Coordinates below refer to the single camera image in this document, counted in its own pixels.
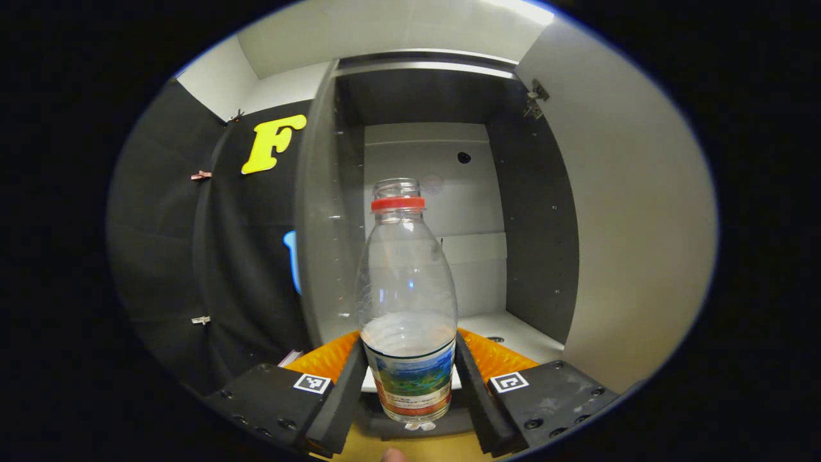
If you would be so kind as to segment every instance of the red clip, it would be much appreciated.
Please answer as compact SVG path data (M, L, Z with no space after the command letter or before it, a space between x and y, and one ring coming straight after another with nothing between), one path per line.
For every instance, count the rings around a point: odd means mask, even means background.
M203 172L202 170L200 170L200 172L196 175L191 175L191 179L193 181L199 181L203 178L211 178L211 172Z

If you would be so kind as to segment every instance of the finger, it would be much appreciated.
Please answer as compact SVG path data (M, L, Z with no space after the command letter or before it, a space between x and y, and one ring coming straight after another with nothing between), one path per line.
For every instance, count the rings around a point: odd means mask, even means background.
M408 458L402 454L402 451L391 447L382 454L382 459L380 459L379 462L408 462Z

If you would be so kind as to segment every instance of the orange textured pad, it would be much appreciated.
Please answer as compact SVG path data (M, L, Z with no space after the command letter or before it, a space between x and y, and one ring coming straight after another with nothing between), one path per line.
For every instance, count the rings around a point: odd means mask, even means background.
M537 362L525 358L511 349L485 339L483 336L474 334L469 330L459 329L459 332L462 334L462 338L465 339L467 348L473 355L473 360L476 362L479 373L482 374L482 381L485 383L488 382L490 377L501 376L502 374L539 365ZM299 357L285 368L304 374L330 377L333 383L337 383L339 374L342 373L342 368L345 367L345 361L348 359L348 355L351 354L358 338L359 332L353 331Z
M474 334L469 330L459 329L465 339L470 354L482 374L482 381L488 383L490 377L501 376L511 372L536 367L539 363L528 359L512 349L505 348L493 340Z
M359 331L354 330L350 334L343 335L308 354L300 356L293 363L286 365L285 368L303 374L330 377L333 383L336 384L339 380L339 374L342 373L342 368L345 367L345 361L347 361L348 355L351 354L358 338Z

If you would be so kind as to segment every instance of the blue object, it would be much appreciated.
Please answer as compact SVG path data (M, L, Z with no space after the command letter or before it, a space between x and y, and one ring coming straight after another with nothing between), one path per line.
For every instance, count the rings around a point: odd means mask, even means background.
M300 265L296 259L296 231L289 231L282 237L282 242L288 247L291 252L291 278L294 280L294 287L299 295L302 295L302 288L300 287Z

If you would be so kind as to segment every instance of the bottle label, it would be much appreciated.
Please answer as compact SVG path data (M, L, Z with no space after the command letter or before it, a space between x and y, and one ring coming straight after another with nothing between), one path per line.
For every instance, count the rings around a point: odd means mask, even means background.
M382 405L393 413L434 413L451 400L451 372L456 338L424 356L397 358L365 348Z

